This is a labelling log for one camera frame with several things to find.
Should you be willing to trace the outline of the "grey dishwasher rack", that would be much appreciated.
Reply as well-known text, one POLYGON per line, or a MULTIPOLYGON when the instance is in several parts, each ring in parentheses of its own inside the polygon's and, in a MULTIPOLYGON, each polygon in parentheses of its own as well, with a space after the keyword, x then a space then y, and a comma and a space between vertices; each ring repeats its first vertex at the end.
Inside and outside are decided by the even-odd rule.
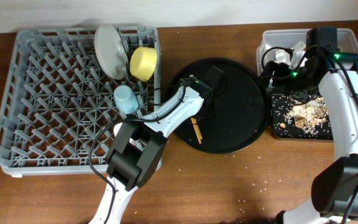
POLYGON ((16 36, 0 109, 0 167, 13 177, 89 174, 106 170, 113 142, 106 132, 93 154, 92 140, 124 114, 113 92, 135 93, 136 116, 160 102, 161 72, 142 82, 125 73, 109 78, 98 64, 94 28, 23 30, 16 36))

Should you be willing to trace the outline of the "pale green plate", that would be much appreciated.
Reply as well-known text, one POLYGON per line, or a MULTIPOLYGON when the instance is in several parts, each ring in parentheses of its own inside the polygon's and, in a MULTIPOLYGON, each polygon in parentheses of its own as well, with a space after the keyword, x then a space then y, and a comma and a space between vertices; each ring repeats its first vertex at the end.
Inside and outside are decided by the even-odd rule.
POLYGON ((122 69, 126 67, 126 51, 117 30, 111 24, 103 24, 94 37, 96 58, 103 72, 110 78, 124 78, 122 69))

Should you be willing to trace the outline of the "rectangular black tray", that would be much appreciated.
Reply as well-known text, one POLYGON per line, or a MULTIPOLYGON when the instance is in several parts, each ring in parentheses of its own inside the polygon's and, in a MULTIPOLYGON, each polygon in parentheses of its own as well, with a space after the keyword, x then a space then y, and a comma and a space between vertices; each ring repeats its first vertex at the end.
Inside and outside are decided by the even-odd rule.
POLYGON ((284 120, 284 114, 289 112, 291 99, 290 96, 283 94, 271 96, 273 135, 279 139, 332 141, 333 134, 329 122, 329 113, 328 121, 323 124, 322 128, 317 128, 319 133, 316 135, 305 134, 301 129, 296 128, 293 124, 288 124, 284 120))

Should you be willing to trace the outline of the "pink cup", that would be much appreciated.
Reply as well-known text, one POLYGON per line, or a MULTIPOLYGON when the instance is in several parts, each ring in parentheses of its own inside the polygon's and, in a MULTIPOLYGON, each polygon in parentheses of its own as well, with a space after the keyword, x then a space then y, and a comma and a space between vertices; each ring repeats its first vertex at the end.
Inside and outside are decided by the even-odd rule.
POLYGON ((113 127, 113 134, 116 136, 122 126, 122 123, 118 123, 113 127))

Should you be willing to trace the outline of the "yellow bowl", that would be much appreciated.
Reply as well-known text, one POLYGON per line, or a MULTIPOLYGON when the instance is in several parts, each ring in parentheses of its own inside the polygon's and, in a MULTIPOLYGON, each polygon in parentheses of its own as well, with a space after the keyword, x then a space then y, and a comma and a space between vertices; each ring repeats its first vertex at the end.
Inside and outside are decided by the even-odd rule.
POLYGON ((157 66, 157 51, 154 48, 138 47, 130 60, 130 73, 142 82, 148 81, 157 66))

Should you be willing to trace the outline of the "crumpled white paper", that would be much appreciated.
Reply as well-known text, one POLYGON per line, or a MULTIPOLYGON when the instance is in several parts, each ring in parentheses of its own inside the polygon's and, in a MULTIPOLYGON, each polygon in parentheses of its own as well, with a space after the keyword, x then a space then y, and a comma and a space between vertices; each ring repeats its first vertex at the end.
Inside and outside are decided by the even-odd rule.
POLYGON ((284 50, 277 50, 275 52, 275 62, 277 63, 285 63, 291 69, 294 69, 300 62, 300 59, 305 54, 306 44, 303 41, 299 41, 292 48, 292 54, 284 50))

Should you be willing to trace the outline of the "round black tray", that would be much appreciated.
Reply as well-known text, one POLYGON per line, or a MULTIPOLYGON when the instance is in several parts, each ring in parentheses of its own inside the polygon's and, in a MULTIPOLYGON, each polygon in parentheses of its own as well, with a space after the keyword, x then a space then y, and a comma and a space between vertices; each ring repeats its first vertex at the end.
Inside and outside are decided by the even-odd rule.
POLYGON ((226 58, 206 58, 185 66, 170 83, 177 85, 191 75, 213 89, 216 118, 197 121, 202 140, 196 137, 191 120, 184 121, 175 130, 182 141, 203 152, 225 154, 250 146, 262 135, 270 102, 251 69, 226 58))

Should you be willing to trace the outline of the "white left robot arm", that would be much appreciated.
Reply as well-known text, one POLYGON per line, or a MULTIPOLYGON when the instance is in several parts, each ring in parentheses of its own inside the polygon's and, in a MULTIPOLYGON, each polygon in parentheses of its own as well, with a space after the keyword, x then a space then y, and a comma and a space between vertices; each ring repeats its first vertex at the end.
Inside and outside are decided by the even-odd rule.
POLYGON ((91 152, 106 131, 118 128, 105 155, 106 175, 94 171, 105 181, 106 189, 91 223, 120 223, 134 192, 161 167, 169 135, 186 120, 197 123, 198 118, 208 112, 223 74, 212 66, 201 78, 193 75, 184 78, 178 91, 157 111, 141 118, 115 121, 100 130, 91 152))

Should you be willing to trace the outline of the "clear plastic bin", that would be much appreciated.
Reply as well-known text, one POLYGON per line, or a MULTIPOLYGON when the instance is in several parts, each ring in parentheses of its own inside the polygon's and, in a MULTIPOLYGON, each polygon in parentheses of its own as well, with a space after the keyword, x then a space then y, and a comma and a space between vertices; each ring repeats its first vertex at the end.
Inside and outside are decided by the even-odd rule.
MULTIPOLYGON (((275 52, 284 50, 292 54, 291 48, 299 41, 306 44, 308 29, 285 29, 285 30, 266 30, 262 34, 261 45, 257 48, 257 72, 262 73, 262 64, 269 61, 275 62, 275 52)), ((341 52, 358 54, 358 41, 351 29, 337 29, 337 47, 341 52)), ((349 78, 358 93, 358 71, 357 75, 349 74, 349 78)))

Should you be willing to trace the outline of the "food scraps pile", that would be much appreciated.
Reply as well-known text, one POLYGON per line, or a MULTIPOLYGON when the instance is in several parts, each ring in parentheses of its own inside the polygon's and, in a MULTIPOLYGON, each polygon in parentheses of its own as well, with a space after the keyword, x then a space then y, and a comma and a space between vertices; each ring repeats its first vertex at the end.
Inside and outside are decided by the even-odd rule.
POLYGON ((305 134, 318 134, 317 128, 322 128, 328 121, 328 109, 321 96, 305 104, 293 99, 290 103, 289 112, 284 114, 284 120, 301 129, 305 134))

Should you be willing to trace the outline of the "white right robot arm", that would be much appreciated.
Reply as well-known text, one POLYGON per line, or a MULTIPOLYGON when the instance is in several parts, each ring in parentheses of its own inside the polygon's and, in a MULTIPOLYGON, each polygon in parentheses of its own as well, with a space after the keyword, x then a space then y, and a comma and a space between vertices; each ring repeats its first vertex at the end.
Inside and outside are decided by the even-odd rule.
POLYGON ((318 92, 326 103, 334 161, 314 178, 311 197, 281 211, 277 223, 358 221, 358 41, 346 28, 267 30, 257 69, 273 90, 304 100, 318 92))

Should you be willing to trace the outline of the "light blue cup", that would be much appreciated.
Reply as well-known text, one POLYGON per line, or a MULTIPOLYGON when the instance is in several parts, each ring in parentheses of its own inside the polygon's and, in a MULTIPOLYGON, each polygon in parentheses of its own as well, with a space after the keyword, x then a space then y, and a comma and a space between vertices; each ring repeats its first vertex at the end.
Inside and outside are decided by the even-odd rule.
POLYGON ((127 85, 120 85, 114 90, 114 101, 119 111, 125 114, 133 113, 139 108, 135 93, 127 85))

